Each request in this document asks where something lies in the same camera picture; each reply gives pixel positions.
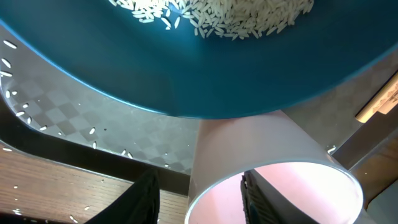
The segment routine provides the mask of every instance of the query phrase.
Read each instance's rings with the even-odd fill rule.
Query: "checkered pattern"
[[[12,63],[10,70],[1,69],[14,74],[1,78],[2,90],[18,91],[7,103],[15,112],[26,112],[22,120],[31,116],[33,128],[47,125],[45,134],[90,147],[97,142],[98,149],[114,154],[126,149],[139,161],[168,164],[190,174],[197,120],[150,113],[112,100],[49,65],[3,27],[0,39],[18,46],[11,49],[0,42],[0,57]],[[284,112],[325,149],[339,146],[361,126],[355,114],[397,69],[395,51],[358,77]],[[92,127],[96,131],[89,134]]]

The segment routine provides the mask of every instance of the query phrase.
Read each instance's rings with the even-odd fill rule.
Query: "rice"
[[[166,18],[175,8],[181,13],[174,22],[177,28],[181,17],[189,19],[195,27],[195,35],[203,38],[212,34],[232,39],[245,39],[250,35],[262,37],[262,33],[271,35],[281,33],[286,27],[293,26],[299,14],[312,10],[314,0],[109,0],[114,6],[132,11],[133,17],[142,23],[153,22],[161,18],[166,29],[171,22]]]

